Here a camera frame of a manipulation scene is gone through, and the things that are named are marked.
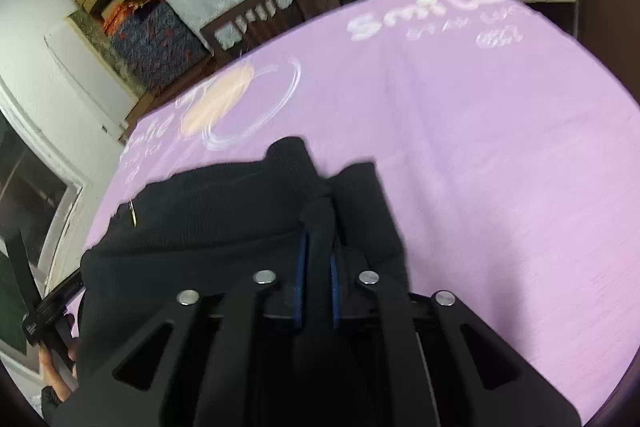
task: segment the wooden chair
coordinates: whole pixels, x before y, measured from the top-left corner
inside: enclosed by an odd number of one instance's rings
[[[254,20],[247,19],[248,13],[252,13]],[[261,20],[259,14],[265,16],[265,20]],[[228,57],[228,60],[232,60],[318,14],[314,0],[294,0],[293,4],[284,10],[278,6],[276,0],[246,0],[203,26],[200,32],[209,43],[214,56]],[[227,23],[236,28],[242,41],[225,51],[216,38],[216,31]],[[245,31],[242,30],[242,25],[246,25]]]

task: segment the pink cloth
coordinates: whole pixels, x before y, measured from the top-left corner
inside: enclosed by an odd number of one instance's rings
[[[287,135],[326,174],[374,159],[413,290],[457,293],[597,411],[640,343],[640,113],[597,60],[515,0],[347,6],[146,117],[88,245],[149,181]]]

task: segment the chair backrest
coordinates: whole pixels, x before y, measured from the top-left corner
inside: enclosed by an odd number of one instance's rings
[[[293,3],[298,9],[298,17],[292,18],[288,9],[283,11],[276,0],[246,0],[207,23],[200,31],[214,55],[234,55],[229,50],[224,51],[216,39],[216,31],[230,23],[242,37],[242,49],[252,50],[291,29],[296,22],[307,21],[319,13],[313,0],[294,0]]]

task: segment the white wall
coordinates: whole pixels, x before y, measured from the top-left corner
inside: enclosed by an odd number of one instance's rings
[[[0,0],[0,89],[3,83],[33,122],[43,147],[62,159],[56,168],[70,171],[84,185],[50,284],[78,267],[84,238],[122,151],[78,98],[44,42],[44,33],[76,9],[72,0]]]

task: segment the silver screw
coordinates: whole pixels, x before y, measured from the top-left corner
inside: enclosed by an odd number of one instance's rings
[[[269,284],[276,280],[276,274],[271,270],[260,270],[254,273],[254,281],[258,284]]]
[[[182,290],[176,299],[183,306],[189,306],[200,300],[200,294],[196,290]]]
[[[440,306],[453,306],[453,304],[456,302],[456,296],[451,292],[442,290],[436,293],[436,302]]]
[[[364,270],[364,272],[360,272],[358,279],[362,284],[376,284],[380,280],[380,275],[372,270]]]

